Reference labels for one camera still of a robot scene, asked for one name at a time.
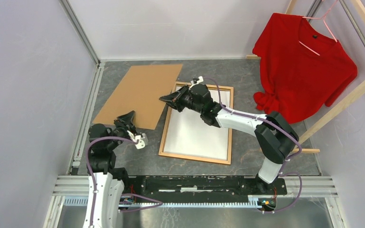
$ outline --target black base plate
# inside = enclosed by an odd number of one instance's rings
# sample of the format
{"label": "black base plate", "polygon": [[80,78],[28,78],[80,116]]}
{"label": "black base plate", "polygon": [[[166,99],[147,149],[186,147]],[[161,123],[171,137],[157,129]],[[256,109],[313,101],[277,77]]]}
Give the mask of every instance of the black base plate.
{"label": "black base plate", "polygon": [[[129,184],[123,193],[131,193],[133,186],[136,194],[164,203],[248,202],[248,195],[274,195],[274,188],[278,195],[288,193],[282,178],[262,193],[256,185],[257,179],[248,176],[130,176]],[[186,188],[206,191],[193,192]]]}

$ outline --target cable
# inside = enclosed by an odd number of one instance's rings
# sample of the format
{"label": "cable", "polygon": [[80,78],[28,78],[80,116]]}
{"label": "cable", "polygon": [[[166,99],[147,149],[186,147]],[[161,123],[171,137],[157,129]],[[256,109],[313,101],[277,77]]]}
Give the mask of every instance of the cable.
{"label": "cable", "polygon": [[120,212],[123,212],[123,213],[135,212],[135,211],[145,210],[145,209],[150,209],[150,208],[156,208],[156,207],[159,207],[159,206],[163,205],[163,202],[161,202],[161,201],[158,201],[158,200],[155,200],[155,199],[152,199],[152,198],[148,198],[148,197],[145,197],[145,196],[141,196],[141,195],[138,195],[138,194],[127,193],[127,194],[122,194],[121,195],[121,197],[123,197],[123,196],[135,196],[135,197],[138,197],[138,198],[141,198],[141,199],[144,199],[144,200],[149,200],[149,201],[158,203],[156,205],[149,206],[149,207],[144,207],[144,208],[137,208],[137,209],[133,209],[133,210],[121,210]]}
{"label": "cable", "polygon": [[125,138],[121,138],[121,137],[116,137],[116,136],[106,136],[106,137],[102,137],[102,138],[98,138],[93,140],[87,147],[86,147],[86,165],[87,165],[87,170],[90,173],[90,176],[92,177],[92,181],[93,181],[93,199],[92,199],[92,209],[90,211],[90,226],[93,225],[93,219],[94,219],[94,209],[95,209],[95,205],[96,205],[96,194],[97,194],[97,184],[96,184],[96,178],[94,177],[94,173],[93,173],[93,169],[92,166],[90,165],[90,161],[89,161],[89,152],[90,152],[90,148],[99,141],[103,141],[103,140],[121,140],[124,142],[130,142],[132,144],[138,144],[139,140],[137,142],[134,142],[132,140],[129,139],[125,139]]}
{"label": "cable", "polygon": [[216,88],[218,89],[218,94],[219,94],[219,104],[221,105],[222,109],[225,110],[226,112],[228,113],[231,113],[233,115],[239,115],[239,116],[244,116],[244,117],[247,117],[247,118],[251,118],[251,119],[255,119],[255,120],[260,120],[260,121],[263,121],[267,124],[269,124],[270,126],[274,127],[276,130],[280,131],[282,134],[284,134],[286,137],[288,137],[297,147],[298,147],[298,152],[292,154],[292,155],[289,155],[288,157],[286,157],[285,161],[283,161],[283,164],[282,166],[280,167],[280,170],[278,172],[278,176],[279,177],[286,177],[290,174],[295,174],[298,176],[298,180],[300,182],[300,185],[299,185],[299,190],[298,190],[298,195],[296,196],[296,198],[293,200],[292,203],[290,203],[288,206],[282,208],[282,209],[279,209],[279,210],[276,210],[276,211],[264,211],[263,213],[268,213],[268,214],[273,214],[275,212],[279,212],[279,211],[283,211],[283,210],[286,210],[288,208],[291,208],[293,207],[293,205],[297,202],[298,198],[300,197],[300,194],[301,194],[301,190],[303,189],[303,182],[302,182],[302,179],[301,179],[301,176],[298,172],[289,172],[289,173],[286,173],[286,174],[283,174],[283,169],[285,168],[286,166],[286,163],[288,161],[290,161],[290,159],[296,157],[297,155],[301,154],[301,151],[302,151],[302,148],[301,148],[301,145],[300,143],[295,139],[293,138],[289,133],[285,132],[282,128],[278,127],[276,124],[272,123],[271,121],[267,120],[267,119],[264,119],[264,118],[259,118],[257,116],[254,116],[254,115],[250,115],[250,114],[245,114],[245,113],[237,113],[237,112],[234,112],[233,110],[230,110],[228,108],[226,108],[223,103],[221,102],[221,94],[220,94],[220,89],[219,89],[219,85],[218,83],[216,82],[216,80],[214,80],[213,78],[209,78],[209,77],[203,77],[203,79],[208,79],[208,80],[211,80],[215,83],[216,85]]}

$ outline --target shirt neckline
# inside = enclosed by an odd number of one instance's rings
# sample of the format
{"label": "shirt neckline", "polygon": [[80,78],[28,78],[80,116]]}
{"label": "shirt neckline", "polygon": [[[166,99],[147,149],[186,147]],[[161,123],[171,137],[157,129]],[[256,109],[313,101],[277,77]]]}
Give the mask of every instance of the shirt neckline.
{"label": "shirt neckline", "polygon": [[[320,55],[316,55],[315,53],[313,53],[312,51],[308,50],[306,47],[304,47],[302,44],[299,43],[300,41],[300,28],[302,27],[302,24],[304,24],[304,29],[307,30],[308,32],[310,32],[313,35],[318,35],[320,39],[324,39],[327,40],[328,42],[333,42],[332,46],[325,52],[319,53]],[[299,20],[299,24],[298,24],[298,29],[297,29],[297,35],[296,37],[296,43],[297,43],[297,47],[299,49],[299,51],[301,53],[303,53],[304,55],[307,55],[309,57],[317,57],[317,58],[321,58],[324,57],[326,55],[329,55],[333,50],[336,49],[336,47],[338,47],[339,44],[339,40],[337,42],[335,42],[334,39],[329,38],[327,36],[322,35],[321,33],[317,32],[311,25],[310,23],[307,21],[306,18],[303,18],[303,16],[300,16],[300,20]]]}

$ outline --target brown cardboard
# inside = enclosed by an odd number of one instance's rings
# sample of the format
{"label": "brown cardboard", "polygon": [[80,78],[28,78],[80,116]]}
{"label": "brown cardboard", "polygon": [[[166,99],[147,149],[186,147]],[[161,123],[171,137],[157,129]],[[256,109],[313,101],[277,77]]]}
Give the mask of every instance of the brown cardboard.
{"label": "brown cardboard", "polygon": [[182,66],[131,66],[93,123],[114,125],[118,116],[135,110],[136,127],[155,129],[165,106],[159,97],[169,94],[174,88]]}

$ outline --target brown board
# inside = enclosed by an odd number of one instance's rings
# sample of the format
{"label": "brown board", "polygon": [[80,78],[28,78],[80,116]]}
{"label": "brown board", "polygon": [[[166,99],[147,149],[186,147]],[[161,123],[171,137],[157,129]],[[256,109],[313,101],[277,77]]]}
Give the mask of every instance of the brown board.
{"label": "brown board", "polygon": [[[184,85],[190,85],[189,83],[184,83],[184,82],[176,82],[175,84],[175,88],[173,89],[176,90],[176,88],[178,88],[179,86],[184,86]],[[210,90],[216,90],[216,86],[215,85],[207,85],[208,89]],[[229,103],[230,103],[230,108],[233,108],[233,87],[228,87],[228,86],[219,86],[220,90],[223,91],[228,91],[229,92]],[[227,140],[227,148],[226,148],[226,158],[225,159],[216,159],[216,158],[212,158],[212,157],[203,157],[201,156],[201,154],[196,154],[196,155],[187,155],[187,154],[181,154],[178,153],[177,151],[167,151],[166,149],[166,144],[167,142],[169,142],[168,139],[168,135],[169,135],[169,130],[171,128],[171,119],[172,119],[172,114],[173,112],[177,112],[176,110],[173,110],[172,108],[168,108],[167,110],[167,116],[166,116],[166,121],[164,124],[164,129],[163,129],[163,135],[162,135],[162,140],[160,142],[160,149],[159,149],[159,155],[160,156],[166,156],[166,157],[173,157],[173,158],[180,158],[180,159],[188,159],[188,160],[196,160],[196,161],[203,161],[203,162],[212,162],[212,163],[219,163],[219,164],[225,164],[225,165],[230,165],[231,164],[231,134],[232,134],[232,130],[228,129],[228,134],[226,135],[226,140]],[[196,120],[201,120],[200,115],[197,114],[196,116]],[[184,125],[183,128],[186,128],[186,130],[190,131],[189,128],[192,128],[192,131],[195,130],[196,125],[194,124],[190,124],[187,123]],[[211,130],[212,126],[205,126],[205,129]],[[195,143],[193,141],[190,140],[191,134],[184,134],[178,136],[179,141],[184,142],[186,140],[188,140],[189,142],[187,144],[193,144],[195,145]]]}
{"label": "brown board", "polygon": [[118,116],[135,110],[136,127],[155,129],[165,106],[159,97],[174,89],[182,66],[131,66],[93,123],[113,125]]}

